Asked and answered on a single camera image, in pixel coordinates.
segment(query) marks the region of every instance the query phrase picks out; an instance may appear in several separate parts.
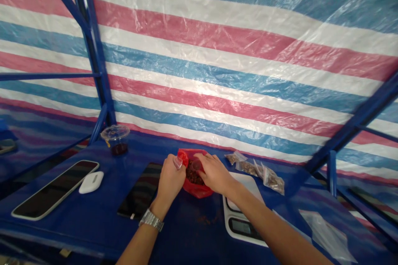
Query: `silver watch band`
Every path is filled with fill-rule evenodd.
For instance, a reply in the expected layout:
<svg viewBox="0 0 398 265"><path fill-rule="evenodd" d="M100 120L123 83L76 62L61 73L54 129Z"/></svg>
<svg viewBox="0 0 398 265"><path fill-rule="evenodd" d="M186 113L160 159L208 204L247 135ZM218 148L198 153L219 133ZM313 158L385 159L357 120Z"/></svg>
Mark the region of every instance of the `silver watch band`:
<svg viewBox="0 0 398 265"><path fill-rule="evenodd" d="M148 208L142 216L142 219L140 220L138 226L141 226L142 224L151 225L152 227L158 229L159 232L161 232L164 223L160 219L158 219Z"/></svg>

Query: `plastic cup lid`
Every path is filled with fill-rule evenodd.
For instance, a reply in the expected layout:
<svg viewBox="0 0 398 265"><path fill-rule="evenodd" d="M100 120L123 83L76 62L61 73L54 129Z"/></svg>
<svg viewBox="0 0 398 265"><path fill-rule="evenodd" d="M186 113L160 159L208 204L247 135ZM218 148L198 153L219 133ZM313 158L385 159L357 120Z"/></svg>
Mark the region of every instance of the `plastic cup lid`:
<svg viewBox="0 0 398 265"><path fill-rule="evenodd" d="M130 129L125 125L112 125L105 128L101 133L101 138L106 141L117 140L126 137Z"/></svg>

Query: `striped tarpaulin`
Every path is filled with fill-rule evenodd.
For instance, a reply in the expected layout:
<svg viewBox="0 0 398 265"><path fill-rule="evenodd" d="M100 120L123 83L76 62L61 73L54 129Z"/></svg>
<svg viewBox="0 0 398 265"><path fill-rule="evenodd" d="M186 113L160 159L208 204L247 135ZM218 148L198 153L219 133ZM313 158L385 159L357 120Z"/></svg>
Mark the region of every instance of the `striped tarpaulin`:
<svg viewBox="0 0 398 265"><path fill-rule="evenodd" d="M304 164L397 70L398 0L95 0L117 120ZM89 72L60 0L0 0L1 72ZM1 82L4 101L93 119L92 79ZM372 127L397 135L398 103ZM398 185L398 144L361 133L338 171Z"/></svg>

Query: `digital scale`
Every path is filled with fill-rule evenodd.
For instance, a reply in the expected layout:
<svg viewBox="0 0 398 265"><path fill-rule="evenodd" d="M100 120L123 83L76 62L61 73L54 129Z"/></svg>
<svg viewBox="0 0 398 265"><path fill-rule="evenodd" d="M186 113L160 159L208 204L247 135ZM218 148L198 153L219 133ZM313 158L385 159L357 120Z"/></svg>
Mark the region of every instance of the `digital scale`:
<svg viewBox="0 0 398 265"><path fill-rule="evenodd" d="M241 182L257 199L265 204L253 177L234 172L230 172L230 174L233 178ZM268 247L260 234L233 202L223 196L223 204L225 228L231 237Z"/></svg>

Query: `brown beans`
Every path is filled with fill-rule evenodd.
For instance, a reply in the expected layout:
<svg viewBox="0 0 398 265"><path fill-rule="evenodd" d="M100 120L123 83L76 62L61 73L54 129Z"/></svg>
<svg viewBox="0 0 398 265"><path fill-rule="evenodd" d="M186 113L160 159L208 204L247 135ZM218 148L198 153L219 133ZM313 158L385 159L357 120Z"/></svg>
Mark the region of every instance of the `brown beans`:
<svg viewBox="0 0 398 265"><path fill-rule="evenodd" d="M187 179L193 184L204 185L202 177L200 177L196 171L191 169L191 164L192 161L189 161L187 170L185 172L187 175Z"/></svg>

